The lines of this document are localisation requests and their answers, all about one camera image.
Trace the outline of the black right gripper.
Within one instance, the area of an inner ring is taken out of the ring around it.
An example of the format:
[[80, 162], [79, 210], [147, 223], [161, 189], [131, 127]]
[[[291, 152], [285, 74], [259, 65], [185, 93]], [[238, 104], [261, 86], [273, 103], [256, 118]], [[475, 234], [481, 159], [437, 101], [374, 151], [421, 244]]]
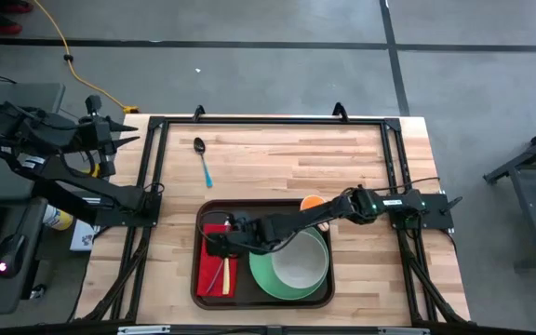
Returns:
[[253, 253], [265, 255], [274, 250], [274, 243], [261, 235], [259, 220], [237, 217], [224, 210], [213, 210], [204, 217], [218, 218], [218, 231], [204, 232], [205, 251], [209, 256], [239, 258]]

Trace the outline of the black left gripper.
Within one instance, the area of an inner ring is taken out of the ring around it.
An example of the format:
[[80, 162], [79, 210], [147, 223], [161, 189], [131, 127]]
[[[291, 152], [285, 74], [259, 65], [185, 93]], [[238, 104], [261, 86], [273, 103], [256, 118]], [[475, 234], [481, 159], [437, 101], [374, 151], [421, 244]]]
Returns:
[[100, 162], [96, 168], [96, 176], [99, 178], [110, 177], [115, 174], [113, 156], [123, 145], [138, 140], [140, 137], [128, 137], [113, 141], [112, 133], [136, 131], [136, 127], [126, 126], [117, 123], [109, 117], [99, 115], [101, 109], [101, 97], [90, 95], [85, 100], [87, 115], [79, 119], [80, 134], [86, 141], [89, 150], [96, 150], [99, 154]]

